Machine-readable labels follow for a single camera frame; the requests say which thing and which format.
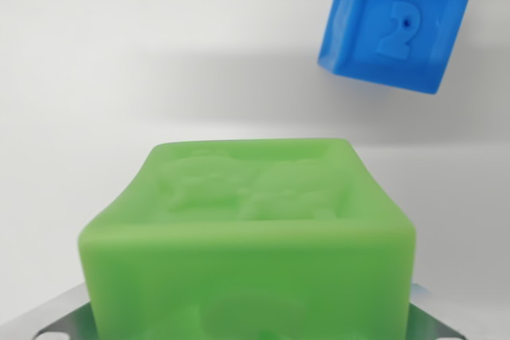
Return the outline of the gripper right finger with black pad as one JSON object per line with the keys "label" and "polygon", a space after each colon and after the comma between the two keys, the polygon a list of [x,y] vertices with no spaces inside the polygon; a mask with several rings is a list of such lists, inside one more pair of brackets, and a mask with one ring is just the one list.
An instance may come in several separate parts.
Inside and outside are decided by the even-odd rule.
{"label": "gripper right finger with black pad", "polygon": [[421,307],[428,291],[417,283],[411,285],[406,340],[466,339],[444,320]]}

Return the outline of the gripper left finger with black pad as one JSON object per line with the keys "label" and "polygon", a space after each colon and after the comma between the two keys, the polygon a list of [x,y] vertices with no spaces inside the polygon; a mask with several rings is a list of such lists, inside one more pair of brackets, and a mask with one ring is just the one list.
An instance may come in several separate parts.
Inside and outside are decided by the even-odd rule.
{"label": "gripper left finger with black pad", "polygon": [[63,334],[63,339],[99,338],[84,283],[1,325],[1,339],[36,339],[49,333]]}

